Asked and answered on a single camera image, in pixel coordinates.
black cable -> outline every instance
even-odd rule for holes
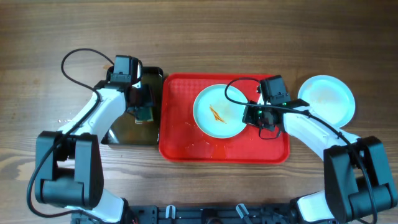
[[[266,102],[264,102],[264,105],[253,105],[253,104],[249,104],[249,103],[243,103],[243,102],[239,102],[239,101],[236,101],[236,100],[232,100],[232,99],[227,95],[227,89],[228,89],[229,86],[232,85],[232,83],[234,83],[234,82],[236,82],[236,81],[239,81],[239,80],[253,80],[253,81],[256,81],[256,82],[258,82],[258,83],[260,84],[260,82],[259,82],[258,79],[249,78],[249,77],[237,78],[237,79],[235,79],[235,80],[232,80],[232,81],[229,82],[229,83],[227,84],[227,86],[225,87],[224,94],[225,94],[225,97],[227,98],[227,100],[229,100],[229,101],[231,101],[231,102],[233,102],[233,103],[239,104],[239,105],[244,105],[244,106],[255,106],[255,107],[258,107],[258,108],[269,108],[269,109],[275,109],[275,110],[282,111],[282,112],[303,114],[303,115],[305,115],[305,116],[308,116],[309,118],[312,118],[312,119],[318,121],[318,122],[321,123],[322,125],[326,126],[328,129],[330,129],[333,133],[335,133],[339,138],[341,138],[341,140],[343,140],[343,141],[347,144],[348,149],[349,149],[351,152],[353,152],[354,157],[355,157],[355,159],[356,159],[356,161],[357,161],[357,163],[358,163],[359,169],[362,171],[362,174],[363,174],[363,176],[364,176],[364,178],[365,178],[366,188],[367,188],[367,190],[368,190],[369,198],[370,198],[370,200],[371,200],[371,206],[372,206],[372,216],[373,216],[373,219],[372,219],[372,222],[371,222],[371,223],[368,223],[368,222],[366,222],[366,221],[364,221],[364,220],[362,220],[362,219],[357,219],[357,220],[358,220],[359,222],[363,223],[363,224],[376,224],[376,223],[377,223],[376,203],[375,203],[375,201],[374,201],[373,189],[372,189],[372,185],[371,185],[371,182],[370,182],[368,173],[366,172],[365,165],[363,164],[363,162],[362,162],[362,160],[361,160],[361,158],[360,158],[358,152],[356,152],[356,151],[353,149],[351,143],[344,137],[344,135],[343,135],[341,132],[338,132],[335,128],[333,128],[332,126],[330,126],[330,125],[329,125],[328,123],[326,123],[324,120],[322,120],[322,119],[320,119],[320,118],[318,118],[318,117],[312,115],[309,111],[299,111],[299,110],[295,110],[295,109],[284,108],[284,107],[281,107],[281,106],[265,105]]]
[[[71,52],[67,53],[66,56],[64,56],[64,58],[62,59],[61,62],[61,71],[63,73],[63,75],[69,79],[70,81],[72,81],[73,83],[76,83],[77,85],[83,86],[89,90],[91,90],[92,92],[94,92],[97,96],[97,99],[95,101],[95,104],[93,105],[93,107],[68,131],[66,132],[58,141],[56,141],[51,147],[50,149],[44,154],[43,158],[40,160],[38,166],[35,168],[35,170],[33,171],[32,177],[30,177],[30,181],[29,184],[27,186],[27,195],[26,195],[26,201],[27,201],[27,206],[29,207],[29,210],[31,210],[31,212],[33,212],[35,215],[43,217],[43,218],[55,218],[55,217],[61,217],[64,215],[69,215],[72,213],[80,213],[83,214],[85,216],[87,216],[88,218],[94,219],[99,221],[100,223],[105,223],[104,221],[102,221],[101,219],[99,219],[98,217],[91,215],[87,212],[84,212],[82,210],[69,210],[66,212],[61,212],[61,213],[56,213],[56,214],[44,214],[41,213],[39,211],[37,211],[33,204],[32,204],[32,188],[33,188],[33,183],[35,182],[35,179],[37,177],[37,174],[39,173],[39,170],[41,169],[41,167],[43,166],[44,162],[47,160],[47,158],[49,157],[49,155],[57,148],[57,146],[59,146],[64,140],[66,140],[67,137],[69,137],[69,135],[74,132],[77,128],[80,127],[80,125],[90,116],[90,114],[92,114],[92,112],[94,112],[94,110],[97,108],[97,106],[101,103],[101,95],[100,93],[98,93],[97,90],[95,90],[94,88],[81,83],[79,81],[74,80],[73,78],[69,77],[65,70],[64,70],[64,64],[66,59],[73,53],[78,52],[78,51],[90,51],[90,52],[94,52],[97,53],[99,55],[101,55],[102,57],[104,57],[106,60],[108,60],[110,63],[112,63],[112,65],[114,65],[114,63],[112,62],[112,60],[110,58],[108,58],[107,56],[105,56],[104,54],[102,54],[101,52],[94,50],[94,49],[76,49],[76,50],[72,50]]]
[[[282,131],[278,130],[278,133],[276,134],[275,137],[273,137],[273,138],[263,138],[263,137],[261,137],[261,131],[262,131],[263,129],[264,129],[264,128],[259,128],[259,137],[260,137],[262,140],[273,140],[273,139],[277,139],[277,138],[279,138],[280,133],[282,132]]]

